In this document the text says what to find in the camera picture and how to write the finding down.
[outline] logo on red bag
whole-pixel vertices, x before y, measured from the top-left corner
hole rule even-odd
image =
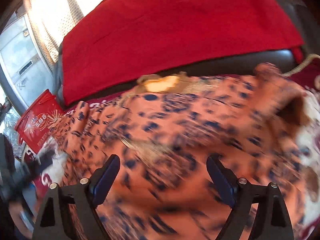
[[[36,128],[39,129],[39,130],[42,130],[42,128],[44,128],[45,125],[47,124],[47,121],[48,121],[47,114],[44,114],[44,113],[39,114],[37,116],[37,120],[36,120],[36,123],[35,123]]]

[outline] white cabinet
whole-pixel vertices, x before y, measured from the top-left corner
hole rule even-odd
[[[52,72],[35,42],[26,14],[1,33],[0,64],[14,93],[26,108],[44,90],[52,91]]]

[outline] hand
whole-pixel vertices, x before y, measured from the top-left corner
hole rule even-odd
[[[32,238],[32,232],[29,231],[29,229],[26,227],[24,222],[22,221],[20,217],[20,213],[23,212],[23,207],[18,202],[12,202],[9,204],[9,212],[12,217],[13,222],[15,223],[16,227],[20,231],[21,234],[23,234],[26,238],[31,239]]]

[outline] red package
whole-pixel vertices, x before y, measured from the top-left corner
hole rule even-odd
[[[49,126],[64,112],[50,91],[44,91],[21,116],[14,129],[19,133],[19,143],[25,141],[38,153],[49,136]]]

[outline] clear plastic bag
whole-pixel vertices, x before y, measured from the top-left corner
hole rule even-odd
[[[22,157],[23,150],[26,146],[26,143],[23,142],[22,144],[19,144],[19,134],[15,131],[14,126],[20,119],[20,115],[18,112],[12,107],[4,118],[4,130],[3,134],[8,138],[9,142],[12,145],[12,151],[13,155],[15,157]]]

